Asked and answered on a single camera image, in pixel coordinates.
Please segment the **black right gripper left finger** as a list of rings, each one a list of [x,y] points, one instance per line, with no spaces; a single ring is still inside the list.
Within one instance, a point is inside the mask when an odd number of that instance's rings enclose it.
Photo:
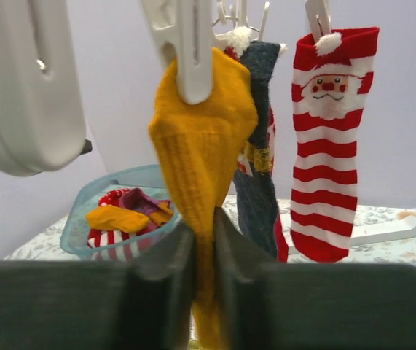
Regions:
[[[186,349],[195,235],[130,262],[0,261],[0,349]]]

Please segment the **mustard yellow sock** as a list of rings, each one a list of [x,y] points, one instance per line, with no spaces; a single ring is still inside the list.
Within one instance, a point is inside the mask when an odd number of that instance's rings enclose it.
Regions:
[[[101,206],[85,215],[88,225],[96,230],[119,230],[137,233],[150,223],[150,219],[136,211],[115,206]]]
[[[177,62],[173,61],[157,89],[149,124],[168,192],[196,235],[197,290],[192,313],[204,349],[221,348],[213,262],[214,211],[222,206],[240,151],[258,123],[249,70],[217,48],[212,53],[209,98],[196,105],[181,100]]]

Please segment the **red white striped sock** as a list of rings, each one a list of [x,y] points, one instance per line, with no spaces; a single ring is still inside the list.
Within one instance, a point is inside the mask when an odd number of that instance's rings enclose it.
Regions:
[[[119,230],[90,229],[87,246],[92,252],[90,260],[130,261],[145,252],[151,243],[145,240],[134,241],[134,234]]]
[[[318,263],[349,254],[358,204],[357,133],[379,33],[378,27],[336,29],[296,43],[290,234],[297,251]]]

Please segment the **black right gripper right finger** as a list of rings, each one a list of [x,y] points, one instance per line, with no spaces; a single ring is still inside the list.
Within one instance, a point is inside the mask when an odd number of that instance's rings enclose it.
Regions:
[[[214,214],[226,349],[416,349],[416,267],[281,263]]]

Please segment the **maroon purple striped sock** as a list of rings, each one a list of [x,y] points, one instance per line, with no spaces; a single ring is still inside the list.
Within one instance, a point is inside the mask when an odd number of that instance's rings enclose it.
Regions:
[[[170,200],[157,200],[140,188],[124,193],[120,197],[119,206],[147,216],[157,227],[167,224],[173,218]]]

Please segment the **red sock with white pattern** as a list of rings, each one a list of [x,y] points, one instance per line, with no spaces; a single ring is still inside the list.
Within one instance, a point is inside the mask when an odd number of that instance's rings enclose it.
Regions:
[[[98,201],[98,207],[110,205],[129,209],[128,205],[125,203],[125,197],[128,193],[131,192],[132,190],[130,188],[110,190]]]

